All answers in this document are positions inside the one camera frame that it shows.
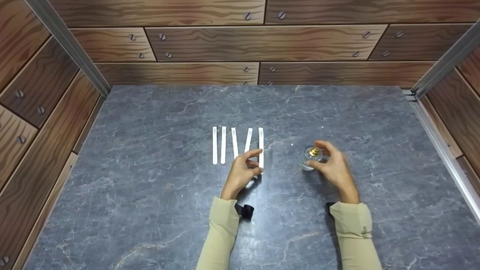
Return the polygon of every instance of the perfume test strip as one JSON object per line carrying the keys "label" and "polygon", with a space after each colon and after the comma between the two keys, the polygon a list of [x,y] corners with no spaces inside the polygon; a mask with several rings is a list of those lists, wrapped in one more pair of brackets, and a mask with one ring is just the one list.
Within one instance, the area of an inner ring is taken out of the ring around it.
{"label": "perfume test strip", "polygon": [[225,155],[227,151],[227,127],[222,126],[222,149],[220,150],[220,163],[225,164]]}
{"label": "perfume test strip", "polygon": [[213,133],[213,136],[212,136],[212,152],[213,152],[213,164],[217,164],[218,163],[218,151],[217,151],[217,137],[216,137],[216,134],[217,134],[217,131],[216,131],[216,126],[214,126],[212,128],[212,133]]}
{"label": "perfume test strip", "polygon": [[233,143],[233,158],[236,159],[239,156],[239,146],[237,143],[237,129],[232,127],[232,143]]}
{"label": "perfume test strip", "polygon": [[253,128],[249,128],[247,133],[247,142],[245,143],[245,150],[243,151],[244,153],[250,150],[250,143],[252,142],[252,133],[253,133]]}
{"label": "perfume test strip", "polygon": [[[262,127],[258,128],[258,148],[260,148],[262,150],[264,148],[264,128],[262,128]],[[264,152],[263,151],[260,153],[260,156],[258,157],[258,164],[259,164],[260,168],[264,167]]]}

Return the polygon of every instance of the beige sleeve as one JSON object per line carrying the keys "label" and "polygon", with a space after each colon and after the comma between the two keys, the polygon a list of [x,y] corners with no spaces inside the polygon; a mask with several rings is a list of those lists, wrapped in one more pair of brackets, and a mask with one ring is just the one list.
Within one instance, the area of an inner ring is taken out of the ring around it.
{"label": "beige sleeve", "polygon": [[240,216],[235,210],[237,200],[214,197],[208,222],[210,230],[200,253],[196,270],[227,270],[235,243]]}
{"label": "beige sleeve", "polygon": [[335,218],[343,270],[382,270],[372,242],[372,216],[367,205],[337,202],[330,213]]}

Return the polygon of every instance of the finger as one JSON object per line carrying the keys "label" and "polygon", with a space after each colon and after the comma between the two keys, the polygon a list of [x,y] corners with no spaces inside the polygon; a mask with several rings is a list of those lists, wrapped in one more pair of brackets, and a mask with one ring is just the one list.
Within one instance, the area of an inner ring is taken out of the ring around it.
{"label": "finger", "polygon": [[253,172],[253,175],[256,176],[256,175],[260,175],[264,172],[263,168],[253,168],[253,169],[249,169],[250,171]]}
{"label": "finger", "polygon": [[340,153],[340,150],[338,150],[330,142],[318,140],[318,141],[315,141],[314,143],[318,148],[326,149],[327,151],[329,151],[330,154]]}
{"label": "finger", "polygon": [[247,166],[253,166],[253,167],[259,167],[260,166],[260,164],[258,162],[253,161],[253,160],[247,160],[246,163],[247,163]]}
{"label": "finger", "polygon": [[309,161],[307,161],[307,165],[310,166],[310,167],[312,167],[312,168],[314,168],[314,169],[317,169],[317,170],[319,170],[319,171],[321,171],[321,172],[323,172],[323,170],[324,170],[324,168],[325,168],[325,166],[326,166],[325,164],[320,163],[320,162],[318,162],[318,161],[314,161],[314,160],[309,160]]}
{"label": "finger", "polygon": [[249,158],[258,157],[262,151],[263,151],[263,149],[250,150],[250,151],[247,151],[247,152],[241,154],[240,156],[242,156],[243,158],[245,158],[247,160]]}

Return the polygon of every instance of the glass bottle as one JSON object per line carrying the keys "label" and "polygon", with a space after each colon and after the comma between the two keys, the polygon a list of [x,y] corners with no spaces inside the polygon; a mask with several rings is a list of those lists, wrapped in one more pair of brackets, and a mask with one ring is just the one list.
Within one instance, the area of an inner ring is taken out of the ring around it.
{"label": "glass bottle", "polygon": [[313,170],[312,167],[307,165],[307,161],[314,160],[320,161],[323,157],[322,151],[316,146],[309,146],[302,151],[299,159],[300,168],[306,171]]}

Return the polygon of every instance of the wooden wall panel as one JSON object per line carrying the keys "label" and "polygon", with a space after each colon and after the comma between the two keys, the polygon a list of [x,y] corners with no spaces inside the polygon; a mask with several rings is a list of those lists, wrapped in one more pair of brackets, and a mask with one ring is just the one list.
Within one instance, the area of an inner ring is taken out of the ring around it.
{"label": "wooden wall panel", "polygon": [[480,95],[480,46],[460,63],[458,69]]}
{"label": "wooden wall panel", "polygon": [[438,60],[471,26],[390,25],[369,60]]}
{"label": "wooden wall panel", "polygon": [[96,116],[98,115],[98,112],[102,108],[103,102],[105,99],[103,97],[100,97],[98,101],[96,102],[95,108],[93,109],[92,113],[90,114],[90,117],[88,118],[87,124],[85,125],[84,129],[82,130],[82,133],[80,134],[80,137],[78,137],[77,142],[75,143],[75,146],[73,147],[73,152],[78,154],[80,152],[80,149],[84,145],[84,141],[87,138],[88,133],[90,132],[90,129],[93,126],[93,123],[95,122]]}
{"label": "wooden wall panel", "polygon": [[[232,26],[146,31],[159,61],[352,61],[367,59],[385,28],[386,25]],[[370,35],[363,38],[367,31]]]}
{"label": "wooden wall panel", "polygon": [[94,62],[156,61],[143,28],[86,28],[71,31]]}
{"label": "wooden wall panel", "polygon": [[28,259],[28,255],[30,254],[30,251],[35,245],[36,239],[38,238],[40,232],[42,231],[43,225],[47,221],[47,218],[50,215],[50,212],[52,211],[53,206],[55,205],[55,202],[57,201],[57,198],[60,195],[60,191],[62,190],[63,185],[65,184],[68,176],[70,175],[70,171],[76,161],[77,161],[77,155],[75,153],[71,153],[67,160],[67,163],[65,163],[65,165],[63,166],[60,176],[55,182],[55,185],[53,186],[53,189],[50,192],[50,195],[48,196],[47,201],[45,202],[45,205],[43,206],[42,211],[40,212],[40,215],[38,216],[38,219],[35,222],[35,225],[33,226],[33,229],[30,232],[30,235],[28,236],[25,245],[23,246],[18,256],[17,261],[13,265],[12,270],[23,269],[24,264]]}
{"label": "wooden wall panel", "polygon": [[0,0],[0,93],[48,36],[23,0]]}
{"label": "wooden wall panel", "polygon": [[437,111],[435,110],[433,105],[430,103],[430,100],[428,100],[428,97],[423,97],[420,101],[425,107],[425,109],[427,110],[428,114],[430,115],[430,118],[433,120],[435,126],[440,132],[440,135],[442,136],[444,141],[447,143],[447,146],[452,152],[453,156],[455,158],[458,158],[461,155],[463,155],[462,150],[460,150],[460,147],[458,147],[458,144],[456,144],[455,139],[453,139],[452,135],[450,134],[444,122],[438,115]]}
{"label": "wooden wall panel", "polygon": [[480,173],[480,98],[455,69],[427,97],[458,146]]}
{"label": "wooden wall panel", "polygon": [[97,67],[111,85],[255,85],[258,65],[252,62],[98,63]]}
{"label": "wooden wall panel", "polygon": [[425,62],[262,62],[259,84],[412,87],[433,65]]}
{"label": "wooden wall panel", "polygon": [[266,23],[283,25],[475,22],[479,17],[478,0],[268,0],[266,7]]}
{"label": "wooden wall panel", "polygon": [[98,97],[79,73],[0,194],[0,254],[10,260],[28,239]]}
{"label": "wooden wall panel", "polygon": [[[0,95],[0,102],[36,127],[41,127],[77,71],[75,62],[51,37],[6,87]],[[24,94],[21,98],[17,96],[18,90]]]}
{"label": "wooden wall panel", "polygon": [[473,171],[470,162],[467,160],[465,156],[459,157],[456,159],[460,167],[462,167],[463,172],[467,176],[468,180],[472,184],[473,188],[480,195],[480,178],[479,176]]}
{"label": "wooden wall panel", "polygon": [[0,191],[36,132],[36,128],[0,106]]}
{"label": "wooden wall panel", "polygon": [[69,27],[262,24],[265,0],[50,0]]}

